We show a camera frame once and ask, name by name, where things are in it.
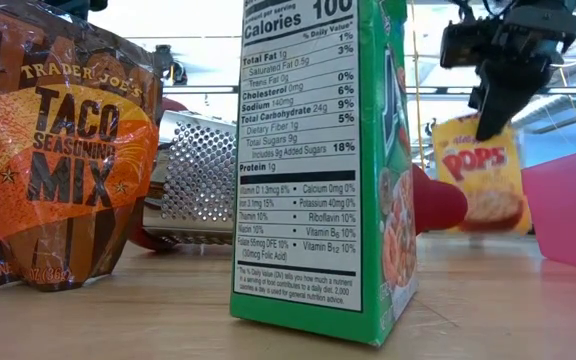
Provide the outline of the red-handled steel box grater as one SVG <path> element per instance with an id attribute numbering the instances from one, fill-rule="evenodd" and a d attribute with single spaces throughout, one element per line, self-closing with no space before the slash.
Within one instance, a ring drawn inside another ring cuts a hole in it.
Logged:
<path id="1" fill-rule="evenodd" d="M 255 252 L 353 252 L 360 239 L 359 132 L 307 110 L 239 122 L 168 102 L 131 241 L 154 252 L 238 244 Z"/>

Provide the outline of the Taco Seasoning Mix packet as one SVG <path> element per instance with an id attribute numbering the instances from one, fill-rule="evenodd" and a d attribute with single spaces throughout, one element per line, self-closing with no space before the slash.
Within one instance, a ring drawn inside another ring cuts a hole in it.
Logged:
<path id="1" fill-rule="evenodd" d="M 153 55 L 42 0 L 0 0 L 0 286 L 114 269 L 158 146 Z"/>

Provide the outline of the green cereal box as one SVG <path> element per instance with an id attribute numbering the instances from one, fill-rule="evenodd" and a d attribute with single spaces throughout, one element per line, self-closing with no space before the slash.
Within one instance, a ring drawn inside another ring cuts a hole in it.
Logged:
<path id="1" fill-rule="evenodd" d="M 381 346 L 414 296 L 406 0 L 244 0 L 230 312 Z"/>

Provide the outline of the yellow Corn Pops cereal box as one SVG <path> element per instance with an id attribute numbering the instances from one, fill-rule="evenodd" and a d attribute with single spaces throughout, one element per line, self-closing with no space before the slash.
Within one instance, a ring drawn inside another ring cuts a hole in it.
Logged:
<path id="1" fill-rule="evenodd" d="M 447 120 L 432 130 L 437 177 L 456 186 L 467 200 L 465 233 L 525 235 L 532 219 L 521 177 L 517 135 L 506 125 L 487 141 L 476 139 L 479 115 Z"/>

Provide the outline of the pink plastic bin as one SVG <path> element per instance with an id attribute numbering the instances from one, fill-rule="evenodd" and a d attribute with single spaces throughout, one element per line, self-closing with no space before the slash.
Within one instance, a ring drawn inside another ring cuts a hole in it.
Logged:
<path id="1" fill-rule="evenodd" d="M 522 170 L 539 249 L 576 266 L 576 153 Z"/>

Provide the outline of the long ceiling light strip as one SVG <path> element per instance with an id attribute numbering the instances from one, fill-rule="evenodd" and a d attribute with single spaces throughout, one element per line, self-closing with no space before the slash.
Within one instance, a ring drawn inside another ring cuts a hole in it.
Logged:
<path id="1" fill-rule="evenodd" d="M 469 95 L 471 87 L 407 87 L 406 94 L 429 94 L 435 95 Z M 165 94 L 230 94 L 237 93 L 237 86 L 166 86 Z M 576 87 L 549 87 L 537 91 L 538 95 L 576 95 Z"/>

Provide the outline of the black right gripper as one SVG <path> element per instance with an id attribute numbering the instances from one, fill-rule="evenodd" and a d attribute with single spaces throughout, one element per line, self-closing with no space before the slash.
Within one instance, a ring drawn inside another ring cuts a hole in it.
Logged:
<path id="1" fill-rule="evenodd" d="M 550 64 L 576 41 L 576 0 L 511 0 L 501 12 L 497 43 L 517 59 L 535 57 Z M 480 84 L 472 89 L 468 106 L 479 115 L 475 138 L 489 140 L 551 79 L 549 65 L 483 62 L 475 68 Z"/>

